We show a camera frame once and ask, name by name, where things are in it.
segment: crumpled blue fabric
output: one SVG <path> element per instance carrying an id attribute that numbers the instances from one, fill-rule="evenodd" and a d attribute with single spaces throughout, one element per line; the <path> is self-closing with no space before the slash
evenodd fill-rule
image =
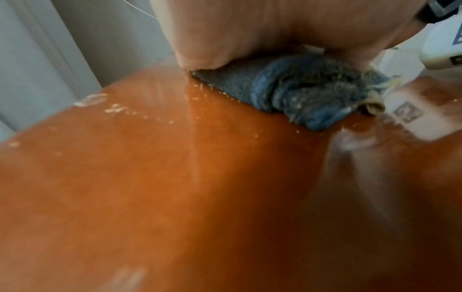
<path id="1" fill-rule="evenodd" d="M 192 74 L 261 111 L 283 112 L 312 130 L 326 129 L 361 106 L 371 114 L 383 112 L 380 94 L 390 81 L 377 71 L 362 73 L 310 53 L 245 59 Z"/>

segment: thin wire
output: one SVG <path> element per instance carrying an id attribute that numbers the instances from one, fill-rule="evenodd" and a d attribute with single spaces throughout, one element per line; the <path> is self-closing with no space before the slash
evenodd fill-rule
<path id="1" fill-rule="evenodd" d="M 157 19 L 157 17 L 152 16 L 152 15 L 150 15 L 149 13 L 147 13 L 146 11 L 141 10 L 140 8 L 138 8 L 138 7 L 136 7 L 135 5 L 131 4 L 131 3 L 128 2 L 127 0 L 122 0 L 122 1 L 125 2 L 126 4 L 130 5 L 131 7 L 135 8 L 135 9 L 138 10 L 139 12 L 142 12 L 142 13 L 146 14 L 147 16 L 149 16 L 149 17 L 151 17 L 151 18 L 154 18 L 155 20 L 159 21 L 159 20 Z"/>

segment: white device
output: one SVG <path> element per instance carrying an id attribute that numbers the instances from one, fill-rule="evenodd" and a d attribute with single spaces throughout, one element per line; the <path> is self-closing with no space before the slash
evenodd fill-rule
<path id="1" fill-rule="evenodd" d="M 428 70 L 462 66 L 462 14 L 435 24 L 420 52 Z"/>

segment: white wall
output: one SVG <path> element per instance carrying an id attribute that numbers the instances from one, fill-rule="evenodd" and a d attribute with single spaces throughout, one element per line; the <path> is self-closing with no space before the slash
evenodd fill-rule
<path id="1" fill-rule="evenodd" d="M 159 23 L 122 0 L 52 0 L 101 85 L 172 54 Z M 149 0 L 130 3 L 154 14 Z"/>

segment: reflective varnished surface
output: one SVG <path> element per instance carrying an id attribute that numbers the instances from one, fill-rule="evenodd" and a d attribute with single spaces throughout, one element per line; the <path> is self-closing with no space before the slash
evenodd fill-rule
<path id="1" fill-rule="evenodd" d="M 167 67 L 103 92 L 0 146 L 0 290 L 462 291 L 460 89 L 320 133 Z"/>

